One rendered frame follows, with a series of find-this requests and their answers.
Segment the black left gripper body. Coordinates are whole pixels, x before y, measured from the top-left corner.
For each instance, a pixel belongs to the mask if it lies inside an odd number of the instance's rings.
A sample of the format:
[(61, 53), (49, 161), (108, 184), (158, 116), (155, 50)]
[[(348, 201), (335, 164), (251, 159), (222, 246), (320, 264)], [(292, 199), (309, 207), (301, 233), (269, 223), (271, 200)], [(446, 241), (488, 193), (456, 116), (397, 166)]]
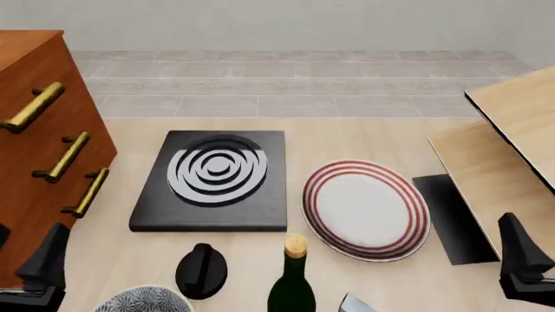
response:
[(57, 287), (44, 291), (0, 289), (0, 312), (57, 312), (65, 295), (65, 290)]

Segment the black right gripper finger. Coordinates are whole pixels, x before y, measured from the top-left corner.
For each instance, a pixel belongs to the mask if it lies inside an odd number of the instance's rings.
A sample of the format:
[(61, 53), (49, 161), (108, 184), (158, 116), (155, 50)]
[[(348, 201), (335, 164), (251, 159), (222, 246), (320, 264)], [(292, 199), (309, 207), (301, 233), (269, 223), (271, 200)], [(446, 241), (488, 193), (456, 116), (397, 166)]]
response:
[(512, 212), (502, 215), (498, 225), (502, 243), (501, 277), (510, 274), (543, 275), (555, 267), (555, 261), (532, 241)]

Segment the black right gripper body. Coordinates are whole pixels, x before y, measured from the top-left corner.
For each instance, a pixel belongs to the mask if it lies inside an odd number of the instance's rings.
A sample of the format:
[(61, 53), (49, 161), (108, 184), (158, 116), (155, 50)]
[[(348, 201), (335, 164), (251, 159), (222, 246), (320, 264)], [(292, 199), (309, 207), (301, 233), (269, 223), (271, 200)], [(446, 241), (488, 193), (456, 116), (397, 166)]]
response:
[(499, 280), (507, 299), (555, 308), (555, 279), (530, 279), (509, 274)]

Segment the wooden cabinet with drawers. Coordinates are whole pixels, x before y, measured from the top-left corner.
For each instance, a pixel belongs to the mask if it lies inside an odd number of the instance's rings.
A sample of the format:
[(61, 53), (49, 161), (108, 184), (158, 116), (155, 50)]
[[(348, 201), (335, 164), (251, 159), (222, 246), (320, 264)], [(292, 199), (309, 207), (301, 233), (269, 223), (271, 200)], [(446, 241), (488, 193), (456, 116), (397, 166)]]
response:
[[(55, 223), (76, 220), (61, 208), (77, 205), (87, 190), (85, 173), (109, 168), (117, 150), (60, 30), (0, 30), (0, 120), (36, 97), (33, 88), (60, 82), (65, 92), (20, 134), (0, 128), (0, 224), (10, 229), (0, 249), (0, 288), (23, 280), (16, 270)], [(62, 137), (88, 132), (90, 140), (55, 184), (31, 176), (53, 166), (69, 144)]]

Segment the dark green wine bottle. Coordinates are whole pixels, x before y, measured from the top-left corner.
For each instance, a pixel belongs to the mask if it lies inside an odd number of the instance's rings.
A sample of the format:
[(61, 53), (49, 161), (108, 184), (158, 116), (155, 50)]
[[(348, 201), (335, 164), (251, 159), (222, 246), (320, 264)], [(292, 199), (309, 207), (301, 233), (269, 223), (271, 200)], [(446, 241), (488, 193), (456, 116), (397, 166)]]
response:
[(284, 272), (274, 283), (267, 312), (316, 312), (312, 287), (305, 278), (308, 241), (306, 236), (288, 234), (284, 241)]

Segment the pale wooden box black inside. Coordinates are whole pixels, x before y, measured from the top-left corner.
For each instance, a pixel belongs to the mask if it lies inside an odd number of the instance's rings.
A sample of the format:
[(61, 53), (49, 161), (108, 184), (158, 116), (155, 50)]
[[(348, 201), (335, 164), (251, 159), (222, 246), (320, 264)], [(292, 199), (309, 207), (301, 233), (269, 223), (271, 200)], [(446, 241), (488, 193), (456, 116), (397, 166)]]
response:
[(449, 261), (498, 262), (508, 212), (555, 259), (555, 66), (465, 97), (480, 119), (429, 134), (445, 172), (414, 180)]

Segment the blue white patterned bowl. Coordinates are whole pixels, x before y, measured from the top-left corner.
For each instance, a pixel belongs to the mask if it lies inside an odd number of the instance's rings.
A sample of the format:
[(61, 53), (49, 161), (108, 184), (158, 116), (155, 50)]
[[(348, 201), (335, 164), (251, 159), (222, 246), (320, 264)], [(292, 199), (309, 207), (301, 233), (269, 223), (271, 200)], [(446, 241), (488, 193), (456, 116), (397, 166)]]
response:
[(181, 293), (156, 285), (140, 285), (123, 290), (92, 312), (194, 312)]

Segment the round black stove knob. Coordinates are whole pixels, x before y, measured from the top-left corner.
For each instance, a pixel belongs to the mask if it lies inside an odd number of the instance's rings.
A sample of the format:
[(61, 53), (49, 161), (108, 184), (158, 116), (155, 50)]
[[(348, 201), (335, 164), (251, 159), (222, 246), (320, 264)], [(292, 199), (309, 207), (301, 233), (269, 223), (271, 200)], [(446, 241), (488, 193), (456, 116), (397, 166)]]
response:
[(225, 257), (210, 244), (196, 244), (180, 260), (175, 282), (186, 298), (204, 300), (223, 288), (227, 276)]

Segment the white plate with red rings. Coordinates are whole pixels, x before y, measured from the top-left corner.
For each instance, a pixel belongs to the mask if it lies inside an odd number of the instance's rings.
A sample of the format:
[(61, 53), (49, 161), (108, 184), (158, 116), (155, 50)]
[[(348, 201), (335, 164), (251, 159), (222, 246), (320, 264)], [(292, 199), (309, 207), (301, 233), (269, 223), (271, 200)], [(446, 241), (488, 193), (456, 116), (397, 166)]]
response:
[(301, 209), (329, 247), (365, 262), (415, 254), (431, 230), (428, 206), (400, 173), (368, 160), (335, 160), (304, 182)]

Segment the silver grey flat object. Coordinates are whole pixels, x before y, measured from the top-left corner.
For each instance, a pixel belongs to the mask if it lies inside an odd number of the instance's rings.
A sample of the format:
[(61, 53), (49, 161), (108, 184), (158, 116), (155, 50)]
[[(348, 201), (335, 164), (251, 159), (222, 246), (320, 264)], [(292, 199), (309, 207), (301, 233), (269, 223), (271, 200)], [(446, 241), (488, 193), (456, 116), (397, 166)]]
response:
[(372, 309), (367, 303), (361, 301), (351, 293), (346, 293), (342, 299), (338, 312), (377, 312)]

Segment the flat black stove plate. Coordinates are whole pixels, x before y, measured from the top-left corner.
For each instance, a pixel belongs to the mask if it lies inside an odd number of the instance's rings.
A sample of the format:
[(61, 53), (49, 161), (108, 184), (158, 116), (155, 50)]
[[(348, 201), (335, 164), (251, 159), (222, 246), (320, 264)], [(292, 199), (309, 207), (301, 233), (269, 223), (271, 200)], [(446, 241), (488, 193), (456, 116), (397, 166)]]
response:
[(286, 231), (284, 132), (168, 132), (128, 225), (134, 232)]

